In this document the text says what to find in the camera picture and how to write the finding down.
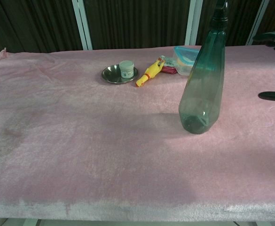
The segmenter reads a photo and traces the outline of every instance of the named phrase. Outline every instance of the rubber chicken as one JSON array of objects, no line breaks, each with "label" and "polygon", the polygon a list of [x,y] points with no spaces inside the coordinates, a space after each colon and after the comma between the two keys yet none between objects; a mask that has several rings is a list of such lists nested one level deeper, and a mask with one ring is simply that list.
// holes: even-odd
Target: rubber chicken
[{"label": "rubber chicken", "polygon": [[149,80],[149,79],[153,79],[162,69],[162,67],[165,64],[165,61],[161,61],[160,66],[158,66],[158,63],[160,62],[160,60],[157,60],[154,64],[152,64],[149,68],[147,68],[147,70],[145,71],[145,74],[143,74],[143,76],[136,81],[136,86],[140,87],[143,86],[143,84]]}]

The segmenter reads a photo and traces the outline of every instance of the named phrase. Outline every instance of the plastic container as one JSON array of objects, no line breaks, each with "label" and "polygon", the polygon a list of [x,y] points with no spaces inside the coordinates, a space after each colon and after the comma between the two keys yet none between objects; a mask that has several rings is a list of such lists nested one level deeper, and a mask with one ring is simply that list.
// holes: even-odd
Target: plastic container
[{"label": "plastic container", "polygon": [[125,60],[119,63],[120,76],[124,79],[130,79],[134,75],[134,63],[131,60]]},{"label": "plastic container", "polygon": [[174,64],[177,72],[188,76],[200,50],[181,46],[174,47]]}]

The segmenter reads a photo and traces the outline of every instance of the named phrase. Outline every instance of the small jar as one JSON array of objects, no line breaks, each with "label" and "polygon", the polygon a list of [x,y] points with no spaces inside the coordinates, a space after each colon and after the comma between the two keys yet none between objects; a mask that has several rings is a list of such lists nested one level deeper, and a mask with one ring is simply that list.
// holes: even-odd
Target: small jar
[{"label": "small jar", "polygon": [[125,60],[119,63],[120,76],[124,79],[130,79],[134,75],[134,63],[131,60]]}]

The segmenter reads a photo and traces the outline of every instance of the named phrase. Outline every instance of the toy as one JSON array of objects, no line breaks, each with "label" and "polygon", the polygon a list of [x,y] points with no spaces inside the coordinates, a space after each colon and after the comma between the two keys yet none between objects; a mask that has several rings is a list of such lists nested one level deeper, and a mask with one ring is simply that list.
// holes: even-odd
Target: toy
[{"label": "toy", "polygon": [[165,61],[163,60],[160,64],[160,66],[158,66],[158,63],[160,61],[157,60],[154,64],[152,64],[149,68],[147,68],[147,70],[145,71],[144,75],[136,81],[136,86],[140,87],[143,86],[143,84],[149,80],[149,79],[153,79],[162,69],[162,67],[165,64]]}]

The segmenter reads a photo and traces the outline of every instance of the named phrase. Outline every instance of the white jar lid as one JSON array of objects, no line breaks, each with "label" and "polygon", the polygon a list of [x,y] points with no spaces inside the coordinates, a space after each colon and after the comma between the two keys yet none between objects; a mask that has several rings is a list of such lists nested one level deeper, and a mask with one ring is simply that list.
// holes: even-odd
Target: white jar lid
[{"label": "white jar lid", "polygon": [[132,71],[134,68],[134,63],[131,60],[125,60],[119,63],[119,68],[121,71]]}]

